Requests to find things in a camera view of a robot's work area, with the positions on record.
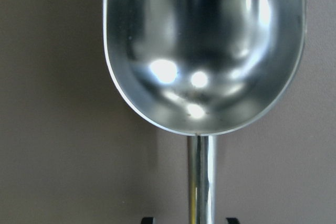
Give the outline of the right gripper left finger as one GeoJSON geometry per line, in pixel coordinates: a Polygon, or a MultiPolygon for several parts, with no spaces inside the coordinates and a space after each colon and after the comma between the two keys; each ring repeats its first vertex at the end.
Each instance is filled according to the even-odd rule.
{"type": "Polygon", "coordinates": [[[155,224],[154,217],[143,217],[141,220],[141,224],[155,224]]]}

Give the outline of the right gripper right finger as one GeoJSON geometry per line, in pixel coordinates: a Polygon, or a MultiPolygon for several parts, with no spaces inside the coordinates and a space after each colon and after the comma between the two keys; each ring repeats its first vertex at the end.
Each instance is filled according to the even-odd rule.
{"type": "Polygon", "coordinates": [[[239,220],[235,217],[227,217],[227,224],[240,224],[239,220]]]}

